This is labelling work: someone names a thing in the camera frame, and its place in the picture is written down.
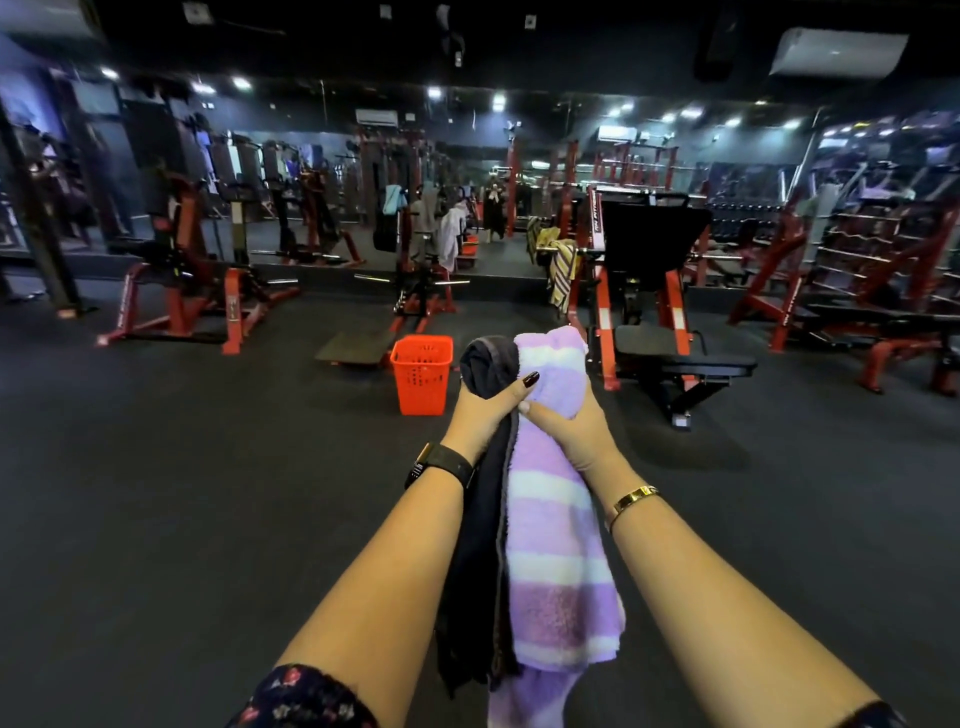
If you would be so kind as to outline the purple white striped towel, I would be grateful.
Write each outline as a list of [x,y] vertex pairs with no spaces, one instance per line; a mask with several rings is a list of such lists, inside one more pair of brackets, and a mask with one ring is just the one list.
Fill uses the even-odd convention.
[[565,728],[574,685],[613,661],[626,615],[592,495],[556,440],[518,415],[504,479],[497,657],[487,728]]

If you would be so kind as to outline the red black leg press machine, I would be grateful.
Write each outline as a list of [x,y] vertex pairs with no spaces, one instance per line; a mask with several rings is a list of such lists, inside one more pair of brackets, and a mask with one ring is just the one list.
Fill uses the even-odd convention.
[[711,352],[689,323],[683,274],[713,221],[687,193],[590,182],[584,187],[566,319],[604,389],[635,383],[675,431],[696,407],[750,378],[750,356]]

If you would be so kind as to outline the red black plate-loaded gym machine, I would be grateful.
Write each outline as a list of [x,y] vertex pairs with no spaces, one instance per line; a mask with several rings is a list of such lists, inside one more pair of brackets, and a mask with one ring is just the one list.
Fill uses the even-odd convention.
[[149,179],[167,206],[150,214],[152,237],[132,244],[136,261],[123,278],[116,321],[96,346],[207,345],[239,356],[268,314],[301,294],[298,281],[270,280],[248,263],[210,257],[198,182],[161,167]]

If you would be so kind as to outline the dark floral sleeve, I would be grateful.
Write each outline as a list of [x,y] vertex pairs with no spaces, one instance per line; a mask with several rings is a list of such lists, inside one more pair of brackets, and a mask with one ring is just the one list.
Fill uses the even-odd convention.
[[354,690],[314,666],[276,666],[224,728],[380,728]]

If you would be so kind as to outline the person's left hand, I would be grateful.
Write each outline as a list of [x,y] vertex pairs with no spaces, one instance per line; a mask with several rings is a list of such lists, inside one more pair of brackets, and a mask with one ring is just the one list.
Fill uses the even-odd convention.
[[491,399],[473,394],[462,383],[450,424],[440,443],[466,458],[473,466],[485,452],[499,424],[505,418],[520,414],[514,410],[509,415],[494,415]]

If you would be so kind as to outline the yellow striped towel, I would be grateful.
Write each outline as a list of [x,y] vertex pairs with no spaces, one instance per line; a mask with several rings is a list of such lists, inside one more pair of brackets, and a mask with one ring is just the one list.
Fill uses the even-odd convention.
[[565,317],[570,307],[571,286],[577,276],[577,245],[573,239],[556,239],[545,251],[550,254],[547,273],[549,303],[559,316]]

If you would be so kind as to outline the dark grey towel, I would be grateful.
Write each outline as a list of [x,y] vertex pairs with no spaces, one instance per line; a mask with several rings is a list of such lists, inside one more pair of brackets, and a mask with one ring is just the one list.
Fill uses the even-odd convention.
[[438,677],[450,698],[478,683],[496,691],[520,674],[510,618],[507,480],[520,415],[502,418],[474,468],[435,623]]

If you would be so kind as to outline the red black barbell row machine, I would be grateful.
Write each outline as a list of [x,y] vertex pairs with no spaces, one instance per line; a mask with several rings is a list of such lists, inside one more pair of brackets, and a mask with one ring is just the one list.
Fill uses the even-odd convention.
[[357,369],[390,369],[394,346],[409,335],[425,334],[432,319],[458,311],[453,292],[469,281],[457,278],[441,263],[438,221],[426,197],[398,208],[385,217],[387,232],[393,232],[395,265],[389,276],[355,273],[370,284],[387,285],[393,296],[390,323],[370,332],[335,334],[315,354],[318,363]]

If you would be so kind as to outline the black wrist watch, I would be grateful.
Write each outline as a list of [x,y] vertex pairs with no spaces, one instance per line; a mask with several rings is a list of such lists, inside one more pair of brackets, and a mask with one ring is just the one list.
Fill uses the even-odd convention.
[[469,490],[474,480],[474,465],[462,454],[442,443],[426,443],[406,477],[404,490],[409,489],[429,469],[450,474],[460,483],[463,491]]

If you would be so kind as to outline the white wall air conditioner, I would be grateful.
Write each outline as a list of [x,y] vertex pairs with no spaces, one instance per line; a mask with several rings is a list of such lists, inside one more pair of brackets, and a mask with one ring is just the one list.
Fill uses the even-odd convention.
[[873,81],[898,66],[907,33],[794,27],[777,45],[770,76]]

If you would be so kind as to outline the barbell storage rack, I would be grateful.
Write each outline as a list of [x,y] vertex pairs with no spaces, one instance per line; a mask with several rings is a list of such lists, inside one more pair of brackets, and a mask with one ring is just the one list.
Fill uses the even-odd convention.
[[807,275],[804,300],[923,311],[957,233],[957,196],[863,202],[835,213]]

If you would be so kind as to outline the red black weight bench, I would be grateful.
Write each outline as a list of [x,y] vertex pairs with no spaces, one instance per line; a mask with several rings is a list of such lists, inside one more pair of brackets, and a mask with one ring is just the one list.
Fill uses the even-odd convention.
[[960,312],[916,312],[853,304],[812,302],[806,315],[795,320],[796,330],[832,343],[834,337],[869,339],[870,346],[858,384],[872,394],[884,392],[882,379],[896,360],[930,355],[933,358],[929,390],[960,398]]

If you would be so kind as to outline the person's left forearm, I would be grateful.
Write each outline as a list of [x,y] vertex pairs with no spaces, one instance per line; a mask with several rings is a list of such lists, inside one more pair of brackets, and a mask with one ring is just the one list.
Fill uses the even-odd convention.
[[422,672],[464,511],[453,473],[427,467],[318,603],[277,665],[318,669],[381,728],[403,728]]

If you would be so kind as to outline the orange plastic laundry basket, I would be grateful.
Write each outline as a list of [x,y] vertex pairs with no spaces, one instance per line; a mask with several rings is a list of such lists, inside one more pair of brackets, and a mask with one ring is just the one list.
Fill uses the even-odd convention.
[[411,334],[394,343],[390,368],[402,415],[445,414],[453,355],[453,338],[447,335]]

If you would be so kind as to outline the dumbbell rack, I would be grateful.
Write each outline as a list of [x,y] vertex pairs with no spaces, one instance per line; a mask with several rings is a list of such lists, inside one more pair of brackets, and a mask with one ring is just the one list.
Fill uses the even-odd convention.
[[750,234],[750,239],[769,242],[776,234],[785,205],[768,199],[708,198],[706,207],[712,213],[710,240],[738,246]]

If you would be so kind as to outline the person's right hand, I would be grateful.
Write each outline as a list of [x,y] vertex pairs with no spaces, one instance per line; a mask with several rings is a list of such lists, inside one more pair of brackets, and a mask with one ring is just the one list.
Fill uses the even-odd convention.
[[553,440],[594,495],[612,494],[631,468],[609,429],[591,383],[586,384],[579,411],[569,419],[574,426],[573,437]]

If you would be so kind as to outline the wall mirror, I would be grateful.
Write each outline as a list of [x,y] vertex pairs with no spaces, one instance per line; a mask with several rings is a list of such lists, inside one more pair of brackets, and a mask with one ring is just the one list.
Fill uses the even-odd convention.
[[751,96],[551,93],[438,83],[0,72],[0,279],[121,281],[151,239],[160,167],[198,183],[210,258],[298,276],[395,267],[387,185],[421,189],[437,223],[519,236],[517,221],[573,237],[577,188],[720,197],[717,169],[760,172],[748,199],[786,199],[813,110]]

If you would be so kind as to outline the white hanging towel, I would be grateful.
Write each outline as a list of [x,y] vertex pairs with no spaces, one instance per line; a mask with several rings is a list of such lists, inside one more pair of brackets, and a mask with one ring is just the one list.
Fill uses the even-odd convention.
[[451,206],[438,222],[435,238],[438,265],[447,273],[455,270],[468,215],[465,204],[458,202]]

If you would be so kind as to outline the person's right forearm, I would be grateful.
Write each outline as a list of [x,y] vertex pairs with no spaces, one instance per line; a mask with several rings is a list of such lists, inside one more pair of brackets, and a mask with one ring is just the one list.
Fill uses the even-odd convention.
[[881,698],[717,554],[630,467],[596,495],[678,667],[717,728],[840,728]]

